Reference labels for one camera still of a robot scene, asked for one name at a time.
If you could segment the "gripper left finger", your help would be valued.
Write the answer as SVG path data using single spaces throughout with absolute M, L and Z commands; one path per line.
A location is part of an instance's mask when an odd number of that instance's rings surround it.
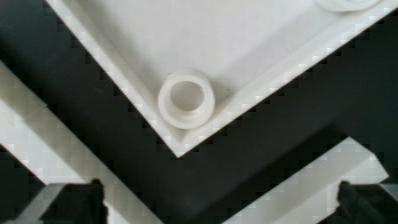
M 105 187 L 94 179 L 49 184 L 9 224 L 108 224 L 106 218 Z

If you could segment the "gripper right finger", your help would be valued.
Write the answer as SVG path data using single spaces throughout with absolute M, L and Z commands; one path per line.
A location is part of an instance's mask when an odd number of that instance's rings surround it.
M 336 224 L 398 224 L 398 184 L 352 184 L 337 191 Z

